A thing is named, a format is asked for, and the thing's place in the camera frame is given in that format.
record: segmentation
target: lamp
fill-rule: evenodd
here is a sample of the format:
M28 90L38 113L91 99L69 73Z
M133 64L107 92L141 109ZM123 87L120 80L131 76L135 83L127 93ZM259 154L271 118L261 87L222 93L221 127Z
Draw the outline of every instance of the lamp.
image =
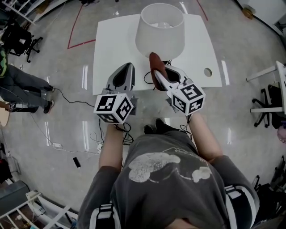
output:
M137 49L149 58L151 52L163 61L178 57L185 47L185 22L181 10L164 3L146 6L135 38Z

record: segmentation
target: gray t-shirt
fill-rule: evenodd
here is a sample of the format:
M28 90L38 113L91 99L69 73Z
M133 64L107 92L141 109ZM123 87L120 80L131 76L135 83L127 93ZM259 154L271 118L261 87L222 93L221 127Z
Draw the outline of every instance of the gray t-shirt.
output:
M101 167L82 203L78 228L88 229L94 209L110 200L121 227L163 229L183 218L201 229L229 228L224 187L251 184L227 156L212 164L198 156L189 137L179 131L139 137L122 171Z

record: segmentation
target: floor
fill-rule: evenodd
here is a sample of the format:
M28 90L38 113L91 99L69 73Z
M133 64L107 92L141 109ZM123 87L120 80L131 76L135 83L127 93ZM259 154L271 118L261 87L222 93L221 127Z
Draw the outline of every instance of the floor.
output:
M249 83L245 78L272 66L276 60L285 63L285 50L271 30L257 20L245 18L232 0L120 0L119 3L101 0L88 7L70 0L64 8L58 7L37 26L31 27L36 37L44 37L39 45L41 52L32 56L31 63L26 63L23 57L11 57L9 61L17 67L22 64L25 72L49 80L70 101L81 100L94 105L92 76L97 23L140 13L154 2L170 3L185 13L203 18L216 53L223 87L205 89L206 103L202 114L224 153L247 179L252 181L260 175L262 183L269 182L281 155L285 155L285 145L278 140L272 126L255 128L253 124L258 116L251 114L249 109L253 107L252 98L260 98L260 89L274 78L264 77ZM222 61L227 65L229 85ZM82 87L83 70L87 72L86 89ZM158 117L166 118L174 127L185 123L181 114L174 113L162 102L166 98L164 93L141 91L135 95L140 98L137 116L128 120L134 138L143 133L145 124ZM65 150L97 152L97 144L89 135L95 132L100 139L98 118L86 104L69 104L58 92L48 96L55 100L51 113L43 114L39 108L32 114L41 130L29 113L10 115L8 125L3 128L6 147L18 160L21 179L31 189L78 210L98 170L99 156L55 150L44 134L52 142L61 143ZM80 161L80 168L75 166L74 157Z

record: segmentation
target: white table leg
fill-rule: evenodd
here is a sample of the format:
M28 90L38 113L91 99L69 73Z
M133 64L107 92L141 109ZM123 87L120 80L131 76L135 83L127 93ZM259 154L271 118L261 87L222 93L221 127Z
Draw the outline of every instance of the white table leg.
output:
M275 70L276 70L276 66L269 67L269 68L267 68L261 72L254 73L251 76L247 77L246 81L253 80L253 79L258 78L258 77L265 75L267 73L274 72Z
M250 109L250 113L283 112L283 107Z

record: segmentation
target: black chair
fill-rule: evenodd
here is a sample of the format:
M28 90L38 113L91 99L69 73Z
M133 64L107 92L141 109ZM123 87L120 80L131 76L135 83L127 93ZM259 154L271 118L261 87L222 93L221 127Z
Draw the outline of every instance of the black chair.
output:
M252 102L255 103L257 102L260 106L263 108L272 108L272 107L282 107L282 94L281 94L281 89L272 85L268 85L268 92L269 96L271 99L271 104L268 103L267 95L266 95L266 90L262 89L261 93L264 94L264 103L261 102L260 100L254 98L252 99ZM281 126L281 121L285 121L286 117L284 115L284 112L264 112L262 113L261 117L259 118L258 122L254 123L254 126L257 127L264 117L266 116L267 118L267 123L265 124L265 128L267 128L270 123L270 113L272 114L271 118L271 124L275 129L278 129Z
M24 53L28 56L27 62L30 63L29 57L31 51L34 50L39 53L40 50L34 49L34 46L43 39L40 37L33 40L33 37L29 31L21 28L17 23L14 23L13 25L8 25L1 40L4 43L3 48L7 53L16 56L20 56Z

